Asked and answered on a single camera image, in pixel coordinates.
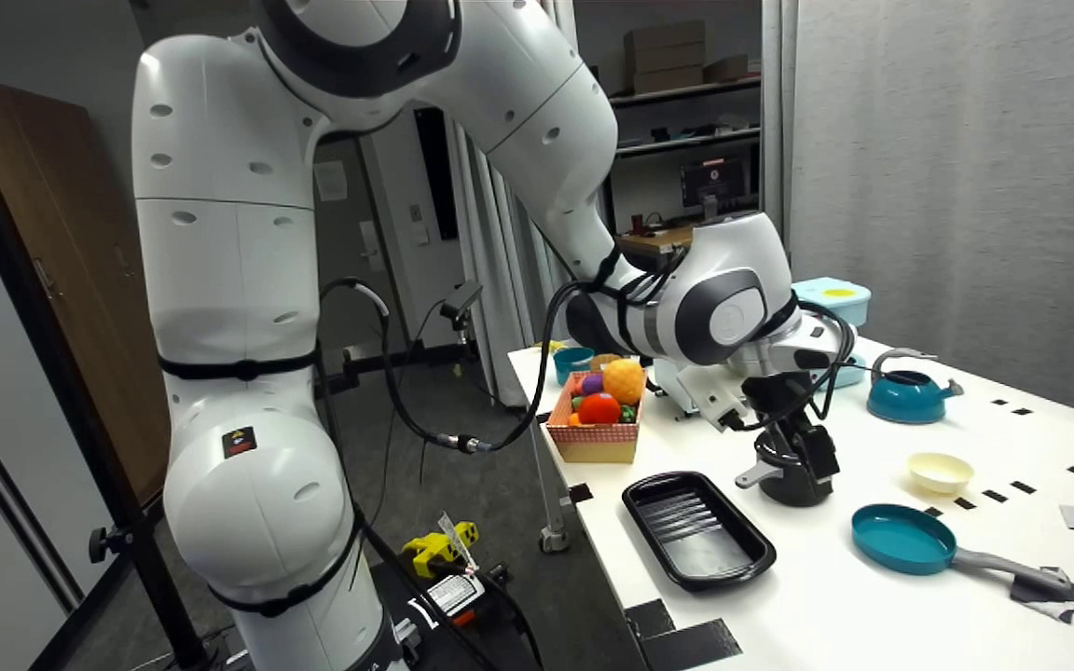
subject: black baking tray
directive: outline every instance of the black baking tray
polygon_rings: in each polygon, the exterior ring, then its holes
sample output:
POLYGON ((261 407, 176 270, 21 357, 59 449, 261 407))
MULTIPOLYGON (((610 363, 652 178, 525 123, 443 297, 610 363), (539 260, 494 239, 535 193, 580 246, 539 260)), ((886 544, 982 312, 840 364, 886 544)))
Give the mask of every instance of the black baking tray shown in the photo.
POLYGON ((766 537, 693 471, 621 490, 658 566, 688 594, 745 584, 776 562, 766 537))

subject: white table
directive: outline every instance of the white table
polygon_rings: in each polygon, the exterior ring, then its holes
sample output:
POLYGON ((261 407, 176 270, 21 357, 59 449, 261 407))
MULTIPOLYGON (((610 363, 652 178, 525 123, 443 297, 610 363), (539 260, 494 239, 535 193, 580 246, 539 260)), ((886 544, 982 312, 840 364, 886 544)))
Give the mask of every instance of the white table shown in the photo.
MULTIPOLYGON (((533 395, 535 347, 514 352, 510 364, 533 395)), ((965 395, 945 403, 940 424, 891 424, 865 410, 867 382, 834 390, 825 420, 842 475, 820 506, 780 506, 760 490, 733 490, 733 475, 753 465, 753 433, 714 433, 704 420, 677 420, 670 403, 645 400, 636 459, 631 465, 564 464, 565 485, 590 485, 579 502, 586 535, 621 608, 662 599, 676 628, 727 620, 743 655, 714 669, 810 671, 810 669, 904 669, 904 671, 1059 671, 1074 669, 1074 622, 1062 628, 1005 595, 1005 584, 959 569, 904 577, 867 566, 851 544, 851 515, 865 502, 927 506, 902 490, 913 451, 949 451, 973 464, 965 500, 973 512, 944 502, 944 522, 963 549, 1011 557, 1032 566, 1062 566, 1074 577, 1074 531, 1059 502, 1074 502, 1074 410, 1004 388, 945 364, 965 395), (647 552, 621 506, 621 490, 647 475, 702 471, 719 492, 776 544, 776 566, 753 584, 693 595, 677 588, 647 552)))

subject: teal frying pan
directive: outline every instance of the teal frying pan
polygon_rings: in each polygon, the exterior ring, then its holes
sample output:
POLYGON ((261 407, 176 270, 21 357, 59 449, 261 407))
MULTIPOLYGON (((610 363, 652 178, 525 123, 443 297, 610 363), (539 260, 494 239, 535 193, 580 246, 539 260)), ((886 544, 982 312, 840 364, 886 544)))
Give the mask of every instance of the teal frying pan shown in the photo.
POLYGON ((940 520, 913 506, 860 506, 851 520, 851 537, 867 562, 897 574, 940 574, 945 566, 1004 569, 1045 588, 1049 595, 1074 599, 1074 582, 1004 557, 953 549, 953 535, 940 520))

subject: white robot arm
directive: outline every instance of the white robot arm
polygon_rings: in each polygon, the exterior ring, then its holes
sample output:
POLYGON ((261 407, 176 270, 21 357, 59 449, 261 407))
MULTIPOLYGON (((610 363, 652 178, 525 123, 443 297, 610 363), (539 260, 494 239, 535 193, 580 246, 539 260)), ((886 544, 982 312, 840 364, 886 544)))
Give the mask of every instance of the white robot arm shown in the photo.
MULTIPOLYGON (((319 312, 309 168, 324 134, 375 131, 413 101, 459 121, 586 282, 569 327, 591 347, 704 364, 711 388, 831 364, 840 343, 795 310, 765 215, 702 228, 656 293, 616 252, 591 208, 616 117, 535 0, 261 0, 261 11, 261 31, 228 42, 151 45, 131 139, 171 414, 162 515, 258 669, 395 655, 309 384, 319 312)), ((805 443, 820 430, 798 384, 765 390, 760 410, 785 430, 780 449, 801 456, 798 475, 834 475, 831 443, 805 443)))

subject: storage shelf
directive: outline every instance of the storage shelf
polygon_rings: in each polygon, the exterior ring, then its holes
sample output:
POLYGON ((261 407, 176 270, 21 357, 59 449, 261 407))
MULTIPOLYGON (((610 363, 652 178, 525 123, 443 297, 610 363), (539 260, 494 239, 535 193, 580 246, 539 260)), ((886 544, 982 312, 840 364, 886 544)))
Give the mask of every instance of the storage shelf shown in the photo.
POLYGON ((711 97, 711 95, 733 95, 733 88, 755 88, 755 85, 760 77, 647 88, 647 95, 610 97, 610 110, 662 106, 662 101, 711 97))
POLYGON ((755 139, 760 139, 760 127, 743 127, 743 131, 684 134, 684 139, 666 139, 666 142, 635 142, 635 146, 617 146, 616 157, 647 157, 647 152, 676 152, 676 151, 719 146, 719 142, 755 142, 755 139))

